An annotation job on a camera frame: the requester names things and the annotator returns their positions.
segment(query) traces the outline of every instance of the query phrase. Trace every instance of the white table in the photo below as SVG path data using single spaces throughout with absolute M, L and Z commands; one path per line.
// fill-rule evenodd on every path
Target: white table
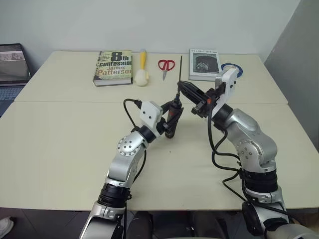
M 92 78 L 98 52 L 52 53 L 48 60 L 24 87 L 16 102 L 122 102 L 124 98 L 152 100 L 164 103 L 177 91 L 180 54 L 148 54 L 146 70 L 150 81 L 146 87 L 137 85 L 96 87 Z M 158 60 L 172 59 L 173 70 L 162 80 Z M 265 68 L 258 55 L 220 55 L 221 63 L 240 65 L 244 74 L 238 79 L 236 93 L 229 103 L 287 104 L 287 100 Z M 182 80 L 188 80 L 188 54 L 183 54 Z M 133 76 L 139 67 L 139 55 L 133 55 Z M 215 87 L 212 82 L 192 81 L 203 91 Z M 181 100 L 189 102 L 184 96 Z
M 288 105 L 231 106 L 250 114 L 276 142 L 287 208 L 318 207 L 319 155 Z M 193 104 L 184 107 L 175 137 L 163 136 L 148 149 L 128 208 L 241 209 L 240 199 L 221 184 L 232 173 L 211 163 L 206 122 L 191 114 Z M 138 110 L 129 110 L 138 119 Z M 131 128 L 120 103 L 13 103 L 0 118 L 0 206 L 90 210 L 117 142 Z M 216 142 L 221 134 L 215 130 L 213 137 Z M 225 142 L 220 150 L 234 147 Z M 232 158 L 217 160 L 237 166 Z M 239 179 L 229 185 L 240 192 Z

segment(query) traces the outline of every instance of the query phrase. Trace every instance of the book cover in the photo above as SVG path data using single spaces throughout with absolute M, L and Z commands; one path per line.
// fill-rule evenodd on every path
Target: book cover
M 189 50 L 189 78 L 192 80 L 214 81 L 221 72 L 219 55 L 214 50 Z
M 126 51 L 101 51 L 96 64 L 93 81 L 95 84 L 115 85 L 130 84 L 132 81 L 132 52 Z

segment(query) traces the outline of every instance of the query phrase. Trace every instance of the red scissors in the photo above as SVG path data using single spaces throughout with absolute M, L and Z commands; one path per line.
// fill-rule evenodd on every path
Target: red scissors
M 166 73 L 174 68 L 175 62 L 173 60 L 159 60 L 158 65 L 159 65 L 159 68 L 163 71 L 163 80 L 165 80 Z

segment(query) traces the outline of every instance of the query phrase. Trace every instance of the scissors blade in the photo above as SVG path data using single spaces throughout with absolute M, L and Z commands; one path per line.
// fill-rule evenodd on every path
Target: scissors blade
M 164 70 L 164 71 L 163 71 L 163 80 L 165 80 L 166 73 L 167 73 L 167 70 Z

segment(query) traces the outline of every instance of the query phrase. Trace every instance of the laptop screen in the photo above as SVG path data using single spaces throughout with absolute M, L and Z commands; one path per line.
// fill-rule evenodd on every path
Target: laptop screen
M 25 85 L 30 71 L 20 44 L 0 45 L 0 86 Z

